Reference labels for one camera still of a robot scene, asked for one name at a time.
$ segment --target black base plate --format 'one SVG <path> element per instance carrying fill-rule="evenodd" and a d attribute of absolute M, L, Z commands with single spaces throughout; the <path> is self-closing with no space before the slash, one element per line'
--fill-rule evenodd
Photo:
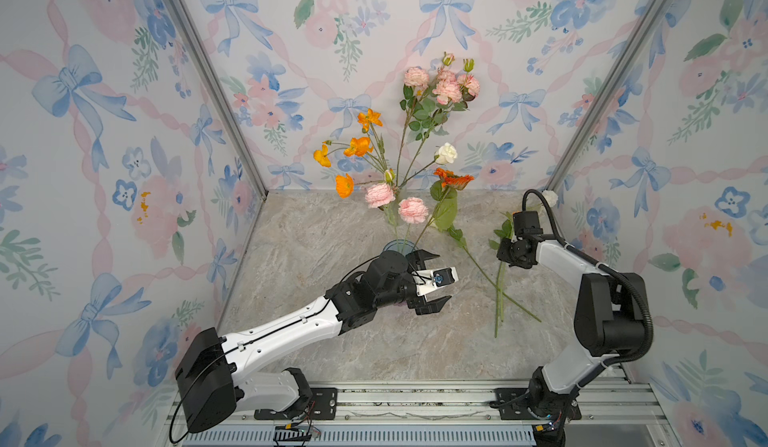
<path fill-rule="evenodd" d="M 310 405 L 315 403 L 312 407 L 311 418 L 312 420 L 334 420 L 336 418 L 336 396 L 338 395 L 338 389 L 312 389 L 312 399 Z M 255 420 L 286 420 L 286 417 L 281 412 L 275 412 L 273 410 L 257 410 L 254 412 Z"/>
<path fill-rule="evenodd" d="M 525 391 L 528 389 L 521 388 L 521 389 L 496 389 L 496 400 L 499 402 L 507 402 L 508 400 L 512 400 L 515 397 L 519 397 L 520 395 L 525 394 Z M 538 420 L 536 417 L 533 417 L 530 412 L 528 411 L 528 399 L 523 399 L 520 401 L 520 403 L 514 403 L 510 405 L 504 405 L 498 410 L 498 413 L 502 417 L 502 420 Z M 556 405 L 552 403 L 551 405 L 542 404 L 539 406 L 541 409 L 540 413 L 536 413 L 540 417 L 543 417 L 545 415 L 551 415 L 552 417 L 550 420 L 555 421 L 560 415 L 560 412 L 563 408 L 562 405 Z M 581 410 L 579 409 L 578 405 L 575 407 L 571 407 L 571 410 L 569 411 L 570 418 L 572 420 L 579 420 L 581 419 Z"/>

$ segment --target flower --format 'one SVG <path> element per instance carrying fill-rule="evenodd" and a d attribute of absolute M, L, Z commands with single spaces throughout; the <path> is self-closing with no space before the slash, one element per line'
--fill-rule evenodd
<path fill-rule="evenodd" d="M 168 374 L 168 362 L 179 351 L 179 324 L 173 319 L 161 318 L 144 335 L 134 357 L 134 384 L 158 386 Z"/>
<path fill-rule="evenodd" d="M 318 164 L 322 165 L 323 167 L 330 167 L 331 160 L 328 158 L 328 146 L 323 144 L 321 149 L 321 151 L 315 151 L 315 154 L 312 156 L 315 158 Z"/>
<path fill-rule="evenodd" d="M 461 87 L 466 87 L 470 96 L 477 97 L 480 93 L 480 81 L 472 74 L 461 74 L 456 81 Z"/>
<path fill-rule="evenodd" d="M 453 164 L 456 157 L 458 157 L 456 148 L 446 142 L 435 152 L 435 163 L 439 165 Z"/>
<path fill-rule="evenodd" d="M 368 129 L 371 128 L 371 124 L 382 126 L 382 122 L 379 121 L 380 115 L 379 112 L 374 112 L 372 109 L 368 109 L 367 114 L 360 112 L 360 114 L 357 115 L 357 121 L 362 125 L 362 131 L 368 132 Z"/>
<path fill-rule="evenodd" d="M 429 74 L 421 67 L 412 67 L 406 71 L 406 86 L 423 89 L 429 85 Z"/>
<path fill-rule="evenodd" d="M 395 192 L 389 187 L 389 184 L 376 184 L 368 189 L 366 192 L 366 202 L 368 202 L 368 208 L 379 208 L 382 205 L 387 205 L 395 200 Z"/>
<path fill-rule="evenodd" d="M 306 20 L 304 35 L 314 47 L 325 49 L 333 45 L 337 34 L 336 21 L 327 12 L 316 12 Z"/>
<path fill-rule="evenodd" d="M 730 39 L 720 47 L 720 56 L 730 68 L 743 72 L 754 58 L 768 52 L 768 21 L 765 13 L 752 20 L 736 21 L 730 30 Z"/>
<path fill-rule="evenodd" d="M 594 200 L 593 207 L 587 211 L 587 224 L 592 227 L 594 236 L 605 243 L 616 241 L 619 233 L 619 210 L 608 198 Z"/>
<path fill-rule="evenodd" d="M 349 174 L 345 174 L 344 177 L 336 176 L 336 192 L 339 193 L 339 197 L 342 199 L 348 198 L 352 195 L 352 191 L 355 190 L 355 182 L 352 180 Z"/>
<path fill-rule="evenodd" d="M 27 178 L 27 173 L 22 170 L 26 166 L 27 158 L 24 155 L 17 155 L 14 158 L 8 159 L 5 149 L 0 145 L 0 184 L 5 182 L 7 176 L 11 176 L 14 179 Z"/>
<path fill-rule="evenodd" d="M 746 216 L 746 221 L 750 223 L 750 237 L 757 245 L 768 245 L 768 204 L 762 211 L 752 211 Z"/>
<path fill-rule="evenodd" d="M 716 56 L 702 56 L 694 59 L 683 69 L 680 76 L 680 94 L 696 96 L 712 87 L 723 71 L 723 61 Z"/>
<path fill-rule="evenodd" d="M 350 140 L 350 148 L 344 150 L 344 155 L 347 157 L 352 155 L 362 157 L 369 152 L 373 152 L 371 139 L 369 137 L 360 137 L 359 139 L 352 138 Z"/>
<path fill-rule="evenodd" d="M 141 147 L 125 149 L 123 167 L 128 169 L 128 175 L 135 181 L 139 180 L 139 178 L 149 177 L 149 174 L 152 172 L 152 166 L 144 158 L 144 152 L 141 150 Z"/>
<path fill-rule="evenodd" d="M 734 104 L 734 114 L 741 110 L 741 106 L 754 107 L 755 101 L 752 96 L 765 96 L 763 86 L 766 84 L 766 79 L 758 82 L 758 77 L 760 74 L 755 74 L 748 82 L 736 81 L 736 91 L 725 97 L 726 104 Z"/>
<path fill-rule="evenodd" d="M 136 183 L 126 182 L 118 180 L 114 185 L 114 194 L 112 194 L 112 202 L 121 206 L 126 211 L 134 206 L 136 200 Z"/>
<path fill-rule="evenodd" d="M 136 11 L 133 0 L 80 0 L 94 26 L 108 39 L 133 44 Z"/>
<path fill-rule="evenodd" d="M 420 224 L 426 221 L 429 215 L 429 209 L 424 205 L 424 201 L 418 197 L 409 197 L 400 201 L 397 212 L 402 220 L 408 224 Z"/>
<path fill-rule="evenodd" d="M 750 201 L 749 192 L 737 191 L 734 187 L 726 187 L 723 195 L 715 201 L 715 207 L 720 212 L 725 212 L 734 219 L 746 215 L 746 204 Z"/>
<path fill-rule="evenodd" d="M 18 185 L 12 185 L 0 191 L 0 224 L 2 224 L 3 218 L 5 218 L 5 211 L 19 212 L 22 210 L 21 205 L 10 200 L 10 198 L 16 196 L 16 189 L 18 189 Z"/>
<path fill-rule="evenodd" d="M 449 102 L 461 102 L 462 101 L 462 89 L 459 87 L 458 82 L 440 81 L 437 86 L 432 90 L 432 94 L 437 96 L 438 104 L 446 105 Z"/>
<path fill-rule="evenodd" d="M 235 213 L 238 215 L 245 214 L 253 198 L 254 192 L 251 190 L 250 185 L 243 180 L 237 181 L 232 190 L 232 207 L 234 207 Z"/>

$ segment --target pink rose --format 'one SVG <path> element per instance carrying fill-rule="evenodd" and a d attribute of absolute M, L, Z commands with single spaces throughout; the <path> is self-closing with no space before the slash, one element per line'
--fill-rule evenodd
<path fill-rule="evenodd" d="M 136 9 L 134 0 L 80 0 L 91 21 L 108 39 L 133 45 Z"/>
<path fill-rule="evenodd" d="M 429 74 L 420 67 L 412 67 L 406 71 L 406 86 L 423 89 L 429 85 Z"/>
<path fill-rule="evenodd" d="M 685 69 L 680 76 L 680 94 L 693 97 L 705 92 L 720 78 L 723 70 L 723 61 L 716 56 L 699 57 Z"/>
<path fill-rule="evenodd" d="M 318 12 L 306 20 L 304 35 L 306 40 L 314 47 L 321 49 L 331 47 L 337 33 L 336 21 L 325 12 Z"/>
<path fill-rule="evenodd" d="M 446 105 L 450 101 L 461 102 L 462 101 L 462 89 L 459 87 L 456 81 L 440 81 L 437 83 L 437 87 L 432 90 L 432 94 L 437 96 L 438 104 Z"/>
<path fill-rule="evenodd" d="M 470 96 L 477 97 L 480 93 L 480 81 L 472 74 L 461 74 L 456 77 L 456 81 L 460 86 L 467 88 Z"/>
<path fill-rule="evenodd" d="M 254 192 L 245 181 L 237 181 L 232 189 L 232 207 L 237 215 L 243 215 L 254 198 Z"/>
<path fill-rule="evenodd" d="M 378 208 L 395 200 L 395 193 L 389 184 L 376 184 L 366 192 L 368 208 Z"/>
<path fill-rule="evenodd" d="M 429 209 L 424 205 L 424 201 L 418 197 L 409 197 L 400 201 L 397 212 L 402 220 L 408 224 L 420 224 L 426 221 L 429 215 Z"/>

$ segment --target green leaf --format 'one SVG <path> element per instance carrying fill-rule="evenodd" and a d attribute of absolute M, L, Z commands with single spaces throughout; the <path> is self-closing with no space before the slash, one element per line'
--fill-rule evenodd
<path fill-rule="evenodd" d="M 299 29 L 315 11 L 315 0 L 301 0 L 293 10 L 293 23 Z"/>
<path fill-rule="evenodd" d="M 695 309 L 698 309 L 699 303 L 696 300 L 696 295 L 699 293 L 699 290 L 688 288 L 688 283 L 696 277 L 699 276 L 696 275 L 696 272 L 694 272 L 693 269 L 686 269 L 683 271 L 683 295 L 690 305 L 694 306 Z"/>
<path fill-rule="evenodd" d="M 723 1 L 723 7 L 720 8 L 720 24 L 722 24 L 728 32 L 730 32 L 730 28 L 734 26 L 736 20 L 739 19 L 743 4 L 744 0 Z"/>
<path fill-rule="evenodd" d="M 195 214 L 197 214 L 197 211 L 192 211 L 192 212 L 187 211 L 187 218 L 188 218 L 188 220 L 185 221 L 183 217 L 179 216 L 176 219 L 176 224 L 179 227 L 187 227 L 187 225 L 192 224 L 192 221 L 194 221 Z"/>
<path fill-rule="evenodd" d="M 184 265 L 184 238 L 181 236 L 181 232 L 174 233 L 174 236 L 170 239 L 170 245 L 174 248 L 176 258 Z"/>
<path fill-rule="evenodd" d="M 680 258 L 673 253 L 660 253 L 648 260 L 648 263 L 666 272 L 674 272 L 680 268 Z"/>
<path fill-rule="evenodd" d="M 435 217 L 432 219 L 432 222 L 439 231 L 447 231 L 456 220 L 457 212 L 458 200 L 456 196 L 452 198 L 446 196 L 446 198 L 436 207 Z"/>
<path fill-rule="evenodd" d="M 692 58 L 706 56 L 711 54 L 717 49 L 717 47 L 727 39 L 723 34 L 713 34 L 706 39 L 701 39 L 696 43 L 693 49 L 688 51 L 688 55 L 685 56 L 685 61 L 689 61 Z"/>

